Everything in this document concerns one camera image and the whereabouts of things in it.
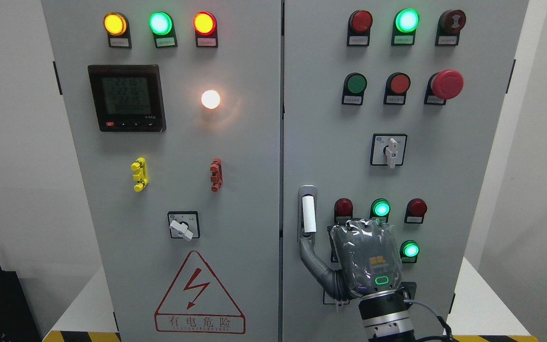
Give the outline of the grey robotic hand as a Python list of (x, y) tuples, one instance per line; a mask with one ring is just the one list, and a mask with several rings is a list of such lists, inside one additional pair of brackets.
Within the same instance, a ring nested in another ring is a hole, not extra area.
[(310, 233), (300, 234), (301, 260), (325, 293), (338, 302), (401, 286), (402, 261), (388, 223), (348, 219), (330, 228), (340, 269), (332, 270), (314, 252)]

